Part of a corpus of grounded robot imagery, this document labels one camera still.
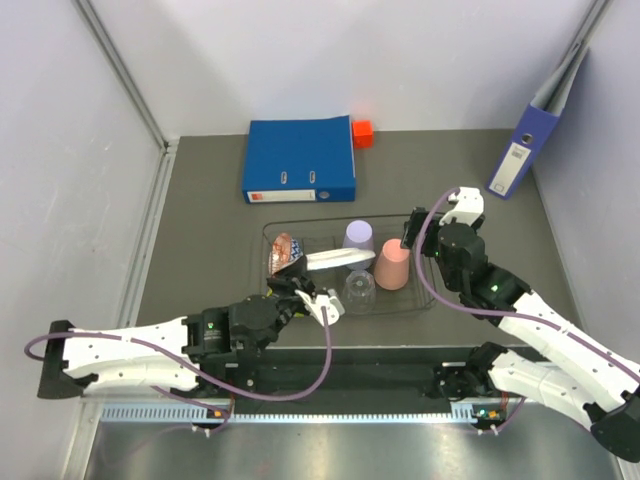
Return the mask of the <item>red blue patterned bowl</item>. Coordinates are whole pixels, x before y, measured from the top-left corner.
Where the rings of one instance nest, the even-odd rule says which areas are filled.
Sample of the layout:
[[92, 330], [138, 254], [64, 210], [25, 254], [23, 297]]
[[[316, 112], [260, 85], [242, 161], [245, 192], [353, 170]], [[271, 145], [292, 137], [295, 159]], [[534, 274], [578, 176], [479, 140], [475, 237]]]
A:
[[275, 275], [304, 255], [300, 243], [289, 233], [279, 234], [272, 243], [269, 254], [269, 274]]

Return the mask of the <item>white watermelon plate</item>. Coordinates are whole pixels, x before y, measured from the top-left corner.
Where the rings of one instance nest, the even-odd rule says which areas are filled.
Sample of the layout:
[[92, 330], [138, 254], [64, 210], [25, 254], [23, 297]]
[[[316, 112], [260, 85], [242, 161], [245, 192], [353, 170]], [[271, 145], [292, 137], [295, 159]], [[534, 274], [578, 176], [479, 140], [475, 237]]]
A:
[[373, 260], [376, 254], [373, 250], [360, 248], [340, 248], [306, 254], [307, 270], [319, 271], [352, 264], [362, 264]]

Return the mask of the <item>clear glass tumbler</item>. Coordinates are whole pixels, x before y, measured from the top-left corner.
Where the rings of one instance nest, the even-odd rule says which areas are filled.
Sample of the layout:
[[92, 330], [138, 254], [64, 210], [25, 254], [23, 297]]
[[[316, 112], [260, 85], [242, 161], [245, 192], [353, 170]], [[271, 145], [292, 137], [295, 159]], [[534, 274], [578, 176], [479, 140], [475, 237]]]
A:
[[341, 301], [349, 315], [363, 315], [373, 311], [376, 302], [374, 277], [366, 270], [354, 270], [345, 280]]

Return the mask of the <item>pink plastic cup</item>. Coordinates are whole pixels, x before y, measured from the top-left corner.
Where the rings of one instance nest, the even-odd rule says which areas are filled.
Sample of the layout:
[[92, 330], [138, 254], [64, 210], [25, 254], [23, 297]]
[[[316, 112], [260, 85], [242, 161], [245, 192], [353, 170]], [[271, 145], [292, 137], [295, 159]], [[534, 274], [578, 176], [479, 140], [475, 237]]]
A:
[[399, 238], [387, 240], [374, 268], [374, 279], [383, 289], [396, 291], [409, 280], [410, 251], [402, 247]]

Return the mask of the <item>lilac plastic cup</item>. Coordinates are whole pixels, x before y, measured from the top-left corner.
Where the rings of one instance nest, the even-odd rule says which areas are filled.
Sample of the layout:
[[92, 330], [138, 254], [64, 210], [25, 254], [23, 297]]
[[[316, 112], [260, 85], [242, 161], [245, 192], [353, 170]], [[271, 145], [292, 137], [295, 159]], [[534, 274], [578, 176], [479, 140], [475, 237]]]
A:
[[[361, 219], [350, 222], [345, 230], [342, 248], [358, 248], [374, 251], [373, 229], [371, 225]], [[347, 265], [351, 270], [367, 270], [373, 263], [374, 256], [359, 263]]]

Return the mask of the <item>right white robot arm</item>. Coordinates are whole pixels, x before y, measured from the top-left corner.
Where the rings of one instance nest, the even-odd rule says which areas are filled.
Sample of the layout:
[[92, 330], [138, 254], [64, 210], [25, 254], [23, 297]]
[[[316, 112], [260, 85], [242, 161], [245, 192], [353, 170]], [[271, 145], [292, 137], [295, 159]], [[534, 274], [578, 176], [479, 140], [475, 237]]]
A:
[[639, 460], [639, 365], [589, 337], [554, 311], [522, 279], [488, 260], [478, 217], [465, 224], [452, 213], [415, 208], [401, 245], [436, 261], [453, 308], [486, 320], [551, 362], [540, 366], [487, 342], [472, 351], [464, 374], [469, 388], [532, 399], [587, 429], [607, 451]]

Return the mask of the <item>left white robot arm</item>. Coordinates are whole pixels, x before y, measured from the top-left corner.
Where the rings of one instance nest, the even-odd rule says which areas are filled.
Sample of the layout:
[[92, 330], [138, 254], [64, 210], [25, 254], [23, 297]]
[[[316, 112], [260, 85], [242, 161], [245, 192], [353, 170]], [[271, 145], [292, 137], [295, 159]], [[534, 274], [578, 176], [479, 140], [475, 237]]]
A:
[[216, 396], [232, 368], [256, 365], [295, 315], [315, 297], [308, 260], [273, 262], [266, 294], [143, 327], [83, 330], [68, 320], [49, 327], [37, 390], [61, 400], [104, 389], [158, 386], [184, 397]]

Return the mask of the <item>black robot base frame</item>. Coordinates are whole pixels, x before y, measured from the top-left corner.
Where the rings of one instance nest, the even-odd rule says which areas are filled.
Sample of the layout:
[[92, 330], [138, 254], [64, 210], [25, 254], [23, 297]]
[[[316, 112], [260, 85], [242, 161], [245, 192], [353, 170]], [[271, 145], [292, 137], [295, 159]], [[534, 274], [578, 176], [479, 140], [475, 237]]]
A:
[[[197, 400], [232, 398], [237, 413], [444, 413], [472, 391], [450, 364], [464, 363], [472, 347], [334, 347], [329, 372], [310, 395], [260, 401], [232, 394], [202, 379], [171, 392]], [[285, 396], [307, 389], [320, 376], [326, 349], [273, 348], [254, 358], [208, 362], [202, 370], [252, 393]]]

